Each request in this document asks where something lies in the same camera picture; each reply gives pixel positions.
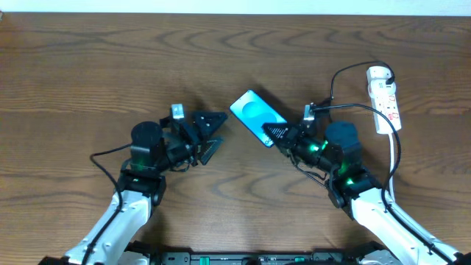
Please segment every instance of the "wood grain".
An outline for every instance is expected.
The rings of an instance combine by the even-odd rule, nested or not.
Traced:
[[[397,199],[435,236],[471,250],[471,18],[5,14],[0,23],[0,264],[60,257],[107,207],[112,185],[88,161],[130,141],[171,103],[223,110],[255,89],[291,120],[323,100],[339,68],[387,61],[397,75],[403,160]],[[369,104],[365,70],[336,103]],[[388,143],[371,113],[353,121],[379,178]],[[312,250],[375,239],[233,116],[212,161],[168,174],[137,239],[194,250]],[[116,174],[129,156],[100,158]]]

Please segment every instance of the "white wall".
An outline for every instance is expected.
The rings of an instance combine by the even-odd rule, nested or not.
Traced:
[[[0,0],[4,12],[471,15],[470,0]]]

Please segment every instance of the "green connector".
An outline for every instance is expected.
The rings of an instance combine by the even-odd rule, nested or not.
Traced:
[[[209,265],[209,258],[207,257],[199,258],[199,265]]]

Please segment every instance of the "electrical cable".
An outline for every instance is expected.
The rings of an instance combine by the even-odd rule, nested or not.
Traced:
[[[320,181],[318,181],[315,177],[318,177],[322,180],[322,177],[317,174],[316,172],[306,172],[304,170],[302,170],[297,164],[296,162],[294,161],[294,158],[293,158],[293,155],[289,155],[289,159],[291,160],[291,163],[293,164],[294,168],[297,169],[299,172],[303,173],[306,177],[314,180],[319,186],[323,187],[323,188],[327,188],[324,184],[322,184]]]
[[[97,166],[99,169],[101,169],[107,175],[107,177],[111,180],[113,185],[115,186],[116,193],[118,194],[118,206],[116,206],[116,210],[113,213],[113,215],[108,219],[108,221],[106,221],[106,223],[103,225],[102,229],[100,229],[100,231],[98,231],[98,233],[95,235],[93,240],[87,246],[87,250],[85,251],[85,254],[84,254],[83,259],[82,259],[82,265],[86,265],[86,263],[88,261],[88,258],[90,257],[90,254],[92,253],[92,251],[93,251],[96,243],[98,242],[100,236],[103,234],[103,232],[106,230],[106,228],[111,224],[111,222],[115,219],[115,217],[118,215],[118,213],[123,208],[123,196],[121,195],[121,191],[119,190],[118,183],[116,182],[114,177],[108,172],[108,170],[106,170],[102,165],[100,165],[100,163],[98,163],[95,160],[95,157],[100,156],[100,155],[107,155],[107,154],[110,154],[112,152],[117,152],[117,151],[123,150],[123,149],[125,149],[129,146],[131,146],[131,144],[126,144],[126,145],[123,145],[121,147],[118,147],[118,148],[115,148],[115,149],[112,149],[112,150],[108,150],[108,151],[104,151],[104,152],[97,152],[97,153],[94,153],[94,154],[90,155],[90,161],[93,164],[95,164],[95,166]]]
[[[384,115],[382,114],[379,110],[376,110],[372,107],[368,107],[366,105],[362,105],[362,104],[355,104],[355,103],[352,103],[352,104],[342,104],[342,105],[334,105],[334,106],[327,106],[327,107],[317,107],[317,108],[314,108],[313,111],[316,112],[316,111],[322,111],[322,110],[332,110],[332,109],[336,109],[336,108],[344,108],[344,107],[361,107],[363,109],[366,109],[366,110],[370,110],[374,113],[377,113],[379,116],[381,116],[381,118],[383,118],[385,121],[387,121],[388,125],[391,127],[392,129],[392,132],[394,134],[394,137],[396,138],[396,145],[397,145],[397,158],[396,158],[396,161],[394,163],[394,166],[392,168],[392,170],[390,170],[389,174],[388,174],[388,177],[386,178],[386,181],[384,182],[384,185],[383,187],[381,188],[381,200],[383,201],[383,204],[385,205],[385,213],[387,213],[387,211],[389,211],[389,213],[394,217],[394,219],[396,219],[396,221],[401,224],[410,234],[412,234],[414,237],[416,237],[419,241],[421,241],[431,252],[434,252],[436,253],[441,259],[443,259],[444,261],[446,261],[448,264],[453,264],[453,261],[448,258],[448,256],[446,256],[442,251],[440,251],[439,249],[436,248],[435,244],[433,243],[430,243],[427,239],[421,237],[420,234],[418,234],[418,232],[416,232],[414,229],[412,229],[411,227],[409,227],[395,212],[394,212],[394,209],[392,208],[392,206],[386,201],[386,189],[388,188],[389,186],[389,181],[390,179],[392,178],[392,176],[394,175],[394,173],[396,172],[397,170],[397,167],[399,166],[399,163],[400,163],[400,157],[401,157],[401,145],[400,145],[400,139],[399,139],[399,135],[397,134],[397,131],[396,129],[394,128],[394,125],[392,125],[392,123],[390,122],[390,120]]]
[[[391,85],[394,82],[394,79],[395,79],[396,76],[394,75],[394,72],[393,72],[392,68],[387,63],[383,62],[382,60],[374,60],[374,61],[369,61],[369,62],[356,63],[356,64],[353,64],[351,66],[347,66],[347,67],[344,67],[344,68],[338,70],[333,75],[332,81],[330,82],[330,98],[324,99],[324,101],[322,101],[320,104],[318,104],[318,106],[323,106],[323,105],[331,106],[332,105],[332,101],[333,101],[333,83],[334,83],[337,75],[339,75],[341,72],[343,72],[345,70],[348,70],[350,68],[354,68],[356,66],[363,66],[363,65],[367,65],[367,64],[373,64],[373,63],[381,64],[381,65],[387,67],[391,71],[391,77],[388,78],[387,81],[386,81],[387,85]],[[329,112],[329,121],[332,122],[332,117],[330,116],[330,112]]]
[[[389,172],[391,172],[392,168],[394,167],[394,139],[392,138],[392,133],[389,133],[388,137],[389,137],[389,150],[391,151],[391,154],[389,156],[391,158],[391,163],[389,164]],[[389,179],[389,194],[391,195],[392,201],[395,202],[396,198],[394,196],[393,178],[394,176],[391,176],[391,179]]]
[[[330,169],[330,176],[329,176],[329,189],[333,190],[333,174],[336,170],[339,170],[340,166],[339,165],[333,165],[332,168]]]

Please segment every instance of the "power cord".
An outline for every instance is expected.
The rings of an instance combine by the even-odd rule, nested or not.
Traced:
[[[88,258],[90,257],[90,254],[93,252],[93,249],[94,249],[96,243],[98,242],[100,236],[103,234],[103,232],[107,229],[107,227],[111,224],[111,222],[115,219],[115,217],[118,215],[118,213],[123,208],[123,196],[121,195],[121,191],[119,190],[118,183],[116,182],[114,177],[108,172],[108,170],[106,170],[105,167],[100,165],[100,163],[98,163],[95,160],[95,157],[100,156],[100,155],[107,155],[107,154],[110,154],[112,152],[117,152],[117,151],[123,150],[123,149],[125,149],[129,146],[131,146],[131,144],[126,144],[126,145],[123,145],[121,147],[118,147],[118,148],[115,148],[115,149],[112,149],[112,150],[108,150],[108,151],[104,151],[104,152],[97,152],[97,153],[94,153],[94,154],[90,155],[91,162],[93,164],[95,164],[95,166],[98,166],[98,168],[101,169],[107,175],[107,177],[111,180],[111,182],[115,186],[116,193],[118,193],[118,206],[116,206],[116,210],[113,213],[113,215],[108,219],[108,221],[103,225],[102,229],[100,229],[100,231],[95,235],[93,240],[87,246],[87,250],[85,251],[85,254],[84,254],[83,259],[82,259],[82,265],[87,264]]]
[[[396,138],[396,145],[397,145],[397,158],[394,163],[394,166],[388,173],[388,177],[386,178],[386,181],[384,182],[383,187],[381,188],[381,200],[383,201],[383,204],[385,205],[385,212],[389,211],[389,213],[396,219],[397,222],[399,222],[410,234],[412,234],[414,237],[416,237],[419,241],[421,241],[431,252],[436,253],[441,259],[446,261],[448,264],[453,264],[453,261],[448,258],[443,252],[441,252],[439,249],[436,248],[435,244],[430,243],[427,239],[423,238],[420,234],[418,234],[414,229],[412,229],[408,224],[406,224],[395,212],[394,209],[392,208],[391,204],[389,204],[386,201],[386,189],[389,186],[389,182],[392,179],[392,176],[397,170],[397,167],[399,166],[400,163],[400,156],[401,156],[401,145],[400,145],[400,139],[399,135],[397,134],[396,129],[394,128],[394,125],[390,122],[390,120],[382,114],[379,110],[376,110],[372,107],[368,107],[366,105],[362,104],[342,104],[342,105],[334,105],[334,106],[327,106],[327,107],[318,107],[315,108],[314,111],[322,111],[322,110],[332,110],[336,108],[345,108],[345,107],[361,107],[363,109],[372,111],[374,113],[377,113],[381,118],[383,118],[385,121],[387,121],[388,125],[391,127],[392,132],[394,134],[394,137]]]
[[[350,68],[354,68],[356,66],[363,66],[363,65],[368,65],[368,64],[373,64],[373,63],[376,63],[376,64],[380,64],[382,66],[385,66],[387,67],[390,71],[391,71],[391,77],[387,79],[386,81],[386,84],[387,85],[391,85],[393,82],[394,82],[394,79],[395,79],[395,75],[394,75],[394,72],[392,70],[392,68],[385,62],[383,62],[382,60],[374,60],[374,61],[369,61],[369,62],[362,62],[362,63],[356,63],[356,64],[353,64],[351,66],[347,66],[347,67],[344,67],[340,70],[338,70],[332,77],[332,81],[330,82],[330,98],[328,99],[324,99],[324,101],[322,101],[319,106],[324,106],[324,105],[327,105],[327,106],[331,106],[332,105],[332,101],[333,101],[333,83],[335,82],[336,80],[336,77],[343,71],[345,70],[348,70]],[[329,112],[329,121],[332,122],[332,116],[330,115],[330,112]]]
[[[391,158],[391,163],[389,164],[389,172],[391,172],[392,168],[394,168],[394,139],[392,138],[392,134],[388,134],[389,137],[389,150],[391,151],[390,158]],[[394,196],[394,186],[393,186],[393,178],[394,176],[391,176],[391,179],[389,180],[389,194],[391,194],[391,199],[393,202],[396,201],[396,198]]]

